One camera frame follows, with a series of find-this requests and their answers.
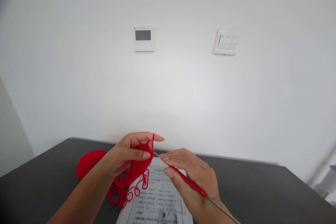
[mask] white object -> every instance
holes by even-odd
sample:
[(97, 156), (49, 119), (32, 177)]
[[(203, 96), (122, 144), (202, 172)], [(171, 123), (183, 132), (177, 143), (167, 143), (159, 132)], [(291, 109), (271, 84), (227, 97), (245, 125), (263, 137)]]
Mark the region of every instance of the white object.
[(240, 39), (238, 29), (218, 29), (213, 54), (236, 55)]
[[(148, 166), (148, 188), (142, 189), (142, 182), (139, 183), (140, 197), (133, 196), (132, 200), (120, 211), (116, 224), (152, 223), (151, 219), (155, 219), (158, 223), (193, 223), (193, 217), (181, 195), (163, 172), (166, 167), (168, 166), (160, 158), (152, 159)], [(140, 178), (142, 175), (130, 185), (130, 188), (135, 186)]]
[(334, 193), (336, 189), (336, 166), (330, 166), (330, 170), (320, 183), (320, 187), (328, 193)]
[(154, 27), (134, 27), (133, 47), (134, 51), (154, 51)]

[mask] thermostat screen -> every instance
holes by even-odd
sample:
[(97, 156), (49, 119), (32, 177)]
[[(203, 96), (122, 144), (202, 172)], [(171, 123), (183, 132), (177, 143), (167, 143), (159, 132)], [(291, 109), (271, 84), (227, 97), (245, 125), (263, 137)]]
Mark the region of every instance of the thermostat screen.
[(150, 37), (151, 37), (150, 30), (135, 31), (135, 40), (150, 40), (151, 39)]

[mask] hand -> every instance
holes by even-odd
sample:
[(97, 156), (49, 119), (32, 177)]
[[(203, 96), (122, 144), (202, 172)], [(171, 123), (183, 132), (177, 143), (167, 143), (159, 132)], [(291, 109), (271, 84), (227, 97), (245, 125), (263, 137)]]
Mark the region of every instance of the hand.
[[(116, 177), (125, 170), (132, 160), (147, 160), (151, 154), (142, 150), (134, 149), (140, 144), (147, 144), (152, 148), (153, 133), (137, 132), (124, 136), (105, 156), (100, 160), (100, 165), (105, 173), (111, 177)], [(163, 141), (160, 135), (154, 135), (154, 141)]]
[[(209, 198), (217, 202), (227, 212), (227, 208), (219, 198), (216, 174), (209, 165), (186, 149), (178, 149), (160, 155), (163, 161), (170, 166), (184, 169), (187, 175), (202, 188)], [(182, 196), (186, 207), (194, 219), (199, 223), (234, 223), (209, 200), (203, 198), (182, 179), (171, 167), (165, 169), (165, 174)]]

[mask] crochet hook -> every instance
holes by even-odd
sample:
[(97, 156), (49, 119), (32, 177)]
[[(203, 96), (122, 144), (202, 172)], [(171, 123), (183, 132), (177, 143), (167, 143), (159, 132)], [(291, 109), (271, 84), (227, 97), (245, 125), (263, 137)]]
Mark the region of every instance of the crochet hook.
[[(160, 157), (156, 152), (154, 152), (154, 154), (156, 156), (158, 156), (162, 161), (162, 157)], [(188, 179), (184, 174), (182, 174), (176, 167), (173, 166), (169, 166), (173, 169), (175, 169), (180, 176), (183, 178), (183, 180), (196, 192), (198, 192), (202, 197), (207, 198), (212, 204), (214, 204), (216, 207), (218, 207), (223, 213), (225, 213), (231, 220), (233, 220), (236, 224), (241, 224), (239, 221), (237, 221), (233, 216), (231, 216), (227, 211), (225, 211), (219, 204), (217, 204), (215, 201), (213, 201), (212, 199), (210, 199), (206, 192), (200, 188), (198, 185), (196, 185), (196, 183), (194, 181), (191, 181), (190, 179)]]

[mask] switch plate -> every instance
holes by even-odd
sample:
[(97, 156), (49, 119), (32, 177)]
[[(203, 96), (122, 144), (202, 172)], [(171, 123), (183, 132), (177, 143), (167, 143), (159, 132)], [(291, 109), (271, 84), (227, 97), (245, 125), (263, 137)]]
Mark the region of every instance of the switch plate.
[(236, 55), (240, 34), (240, 30), (237, 28), (218, 29), (213, 54)]

